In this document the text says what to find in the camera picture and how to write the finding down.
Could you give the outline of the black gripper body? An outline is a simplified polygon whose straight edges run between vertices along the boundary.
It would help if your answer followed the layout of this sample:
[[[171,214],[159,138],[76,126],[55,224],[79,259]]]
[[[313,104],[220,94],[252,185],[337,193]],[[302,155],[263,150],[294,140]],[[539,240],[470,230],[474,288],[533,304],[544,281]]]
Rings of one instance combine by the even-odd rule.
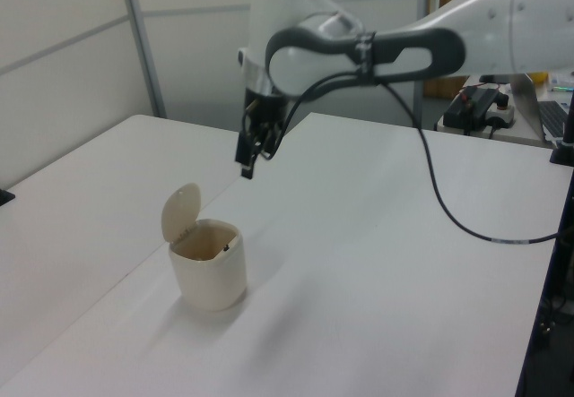
[[[243,129],[250,134],[270,126],[281,131],[283,129],[288,99],[282,94],[261,95],[251,90],[245,90]]]

